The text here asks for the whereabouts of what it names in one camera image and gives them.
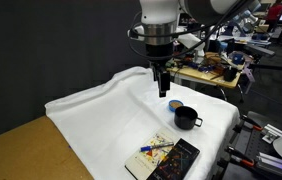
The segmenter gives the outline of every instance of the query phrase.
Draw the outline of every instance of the black cup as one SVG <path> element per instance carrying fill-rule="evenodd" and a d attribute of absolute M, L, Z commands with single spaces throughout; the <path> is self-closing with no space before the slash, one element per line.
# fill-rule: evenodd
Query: black cup
<path fill-rule="evenodd" d="M 224 71 L 223 79 L 225 81 L 231 82 L 237 76 L 238 69 L 237 68 L 227 68 Z"/>
<path fill-rule="evenodd" d="M 203 120 L 198 118 L 198 113 L 187 106 L 180 106 L 175 110 L 174 123 L 181 129 L 189 130 L 194 126 L 200 127 Z"/>

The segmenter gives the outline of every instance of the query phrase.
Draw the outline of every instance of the white cloth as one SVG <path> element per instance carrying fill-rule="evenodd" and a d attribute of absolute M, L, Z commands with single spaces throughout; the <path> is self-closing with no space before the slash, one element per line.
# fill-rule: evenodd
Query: white cloth
<path fill-rule="evenodd" d="M 172 99 L 194 108 L 202 126 L 189 131 L 177 128 L 168 108 Z M 239 117 L 235 106 L 174 83 L 167 97 L 159 98 L 152 71 L 141 67 L 49 102 L 46 114 L 97 180 L 134 179 L 124 167 L 125 160 L 162 126 L 201 151 L 186 179 L 206 179 Z"/>

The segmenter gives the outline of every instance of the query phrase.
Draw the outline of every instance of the blue pen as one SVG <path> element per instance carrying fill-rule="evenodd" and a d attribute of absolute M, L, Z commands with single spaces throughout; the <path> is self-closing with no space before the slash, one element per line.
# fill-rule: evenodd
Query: blue pen
<path fill-rule="evenodd" d="M 151 149 L 157 149 L 157 148 L 168 147 L 168 146 L 173 146 L 173 145 L 174 145 L 173 142 L 167 142 L 167 143 L 157 144 L 153 146 L 144 146 L 144 147 L 141 147 L 140 151 L 141 152 L 150 151 Z"/>

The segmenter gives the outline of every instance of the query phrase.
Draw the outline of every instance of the person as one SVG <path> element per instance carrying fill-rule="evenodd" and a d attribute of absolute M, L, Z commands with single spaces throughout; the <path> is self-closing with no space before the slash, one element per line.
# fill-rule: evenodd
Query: person
<path fill-rule="evenodd" d="M 282 0 L 276 0 L 269 8 L 265 24 L 269 24 L 267 32 L 273 32 L 282 13 Z"/>

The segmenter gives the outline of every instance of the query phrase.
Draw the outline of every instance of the dark background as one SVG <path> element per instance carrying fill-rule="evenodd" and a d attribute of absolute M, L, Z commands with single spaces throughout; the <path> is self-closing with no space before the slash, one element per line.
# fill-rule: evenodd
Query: dark background
<path fill-rule="evenodd" d="M 139 0 L 0 0 L 0 134 L 49 101 L 147 66 L 128 46 L 140 10 Z"/>

